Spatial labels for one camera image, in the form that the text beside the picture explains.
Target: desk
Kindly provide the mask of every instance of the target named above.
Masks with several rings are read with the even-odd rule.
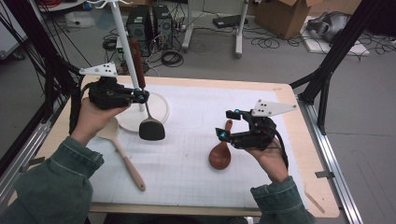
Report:
[[[86,77],[84,82],[95,81],[97,77]],[[119,83],[131,82],[129,77],[118,77]],[[147,77],[152,85],[173,85],[190,87],[208,87],[221,89],[239,89],[272,91],[277,100],[283,104],[297,105],[294,93],[287,84],[254,83],[239,81],[201,80],[166,77]],[[37,157],[48,158],[68,135],[70,102],[64,108],[54,124],[47,140],[37,153]],[[304,183],[304,191],[309,203],[309,211],[316,217],[338,217],[338,206],[333,197],[328,180],[317,178],[315,172],[322,171],[318,154],[305,125],[300,110],[284,114],[283,117],[299,172]],[[181,214],[211,216],[252,216],[261,215],[258,209],[213,208],[191,206],[163,206],[120,203],[93,203],[92,212],[104,213],[146,213],[146,214]]]

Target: gripper camera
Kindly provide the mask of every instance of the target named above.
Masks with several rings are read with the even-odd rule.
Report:
[[[149,99],[148,91],[125,88],[114,77],[100,77],[97,82],[88,85],[90,101],[102,109],[125,107],[133,103],[144,104]]]
[[[88,92],[90,101],[102,109],[125,107],[130,104],[144,104],[149,92],[140,89],[125,88],[117,83],[117,69],[114,63],[105,63],[91,68],[80,69],[82,75],[100,76],[96,82],[88,83],[83,91]]]
[[[294,110],[296,107],[297,105],[284,105],[259,100],[254,109],[249,111],[228,110],[226,111],[227,119],[244,119],[248,124],[248,131],[231,133],[230,131],[216,128],[216,135],[220,141],[228,142],[235,148],[258,148],[262,150],[265,150],[277,137],[280,146],[276,142],[274,143],[282,151],[283,161],[286,167],[289,167],[282,137],[276,130],[276,124],[269,117]]]

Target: black spatula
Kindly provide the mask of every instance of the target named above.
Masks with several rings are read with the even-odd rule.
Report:
[[[139,87],[142,89],[142,91],[144,91],[146,87],[146,81],[145,81],[145,75],[143,73],[143,65],[140,56],[140,47],[135,38],[131,38],[129,44],[132,50],[134,69],[136,70],[137,81],[139,83]],[[163,127],[163,124],[151,116],[151,114],[149,113],[148,103],[146,103],[146,109],[148,111],[148,118],[144,119],[140,123],[139,126],[140,138],[149,141],[158,141],[164,139],[165,129]]]

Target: wooden table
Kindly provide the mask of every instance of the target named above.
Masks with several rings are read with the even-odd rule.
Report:
[[[97,80],[98,77],[86,76],[84,83]],[[130,77],[118,77],[119,83],[130,83]],[[277,100],[283,104],[297,105],[295,95],[287,84],[202,80],[167,77],[147,77],[146,82],[152,85],[172,85],[208,87],[223,89],[240,89],[272,91]],[[37,157],[48,158],[68,135],[70,102],[67,103],[60,117],[54,124],[46,141],[37,153]],[[323,171],[318,153],[304,122],[300,109],[283,115],[294,157],[299,167],[304,191],[309,202],[309,211],[315,217],[338,217],[339,209],[326,178],[317,178],[315,172]],[[92,212],[104,213],[146,213],[146,214],[180,214],[210,216],[251,216],[259,217],[258,209],[213,208],[190,206],[164,206],[120,203],[93,203]]]

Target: green jacket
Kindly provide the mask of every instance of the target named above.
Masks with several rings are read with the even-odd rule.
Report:
[[[89,178],[103,163],[100,153],[67,137],[48,160],[16,181],[18,199],[0,216],[0,223],[84,223],[92,201]],[[262,211],[260,223],[315,223],[291,176],[282,183],[250,191]],[[236,219],[232,223],[246,221]]]

